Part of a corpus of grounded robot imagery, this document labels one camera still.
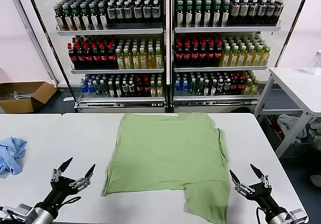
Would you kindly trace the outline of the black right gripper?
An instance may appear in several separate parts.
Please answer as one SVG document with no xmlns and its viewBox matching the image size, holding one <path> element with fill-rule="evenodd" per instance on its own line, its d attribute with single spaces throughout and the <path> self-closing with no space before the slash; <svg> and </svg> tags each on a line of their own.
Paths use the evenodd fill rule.
<svg viewBox="0 0 321 224">
<path fill-rule="evenodd" d="M 262 171 L 250 164 L 251 169 L 255 173 L 261 183 L 256 183 L 247 186 L 240 182 L 235 173 L 229 170 L 232 182 L 234 183 L 234 189 L 238 193 L 251 193 L 247 194 L 247 199 L 257 202 L 259 207 L 263 209 L 266 218 L 274 218 L 281 213 L 287 213 L 286 209 L 279 206 L 271 196 L 271 185 L 269 184 L 268 175 L 264 175 Z"/>
</svg>

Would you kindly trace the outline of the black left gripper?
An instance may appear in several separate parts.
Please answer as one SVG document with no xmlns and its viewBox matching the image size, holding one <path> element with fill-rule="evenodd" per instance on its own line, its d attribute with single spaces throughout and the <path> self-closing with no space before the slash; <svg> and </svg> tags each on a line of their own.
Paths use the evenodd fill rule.
<svg viewBox="0 0 321 224">
<path fill-rule="evenodd" d="M 37 207 L 46 210 L 49 213 L 57 213 L 62 203 L 69 195 L 78 193 L 76 189 L 85 189 L 90 185 L 90 179 L 93 175 L 96 164 L 93 164 L 84 177 L 74 180 L 68 177 L 61 177 L 67 169 L 73 158 L 63 162 L 58 169 L 54 168 L 51 177 L 52 190 L 42 202 L 37 203 Z"/>
</svg>

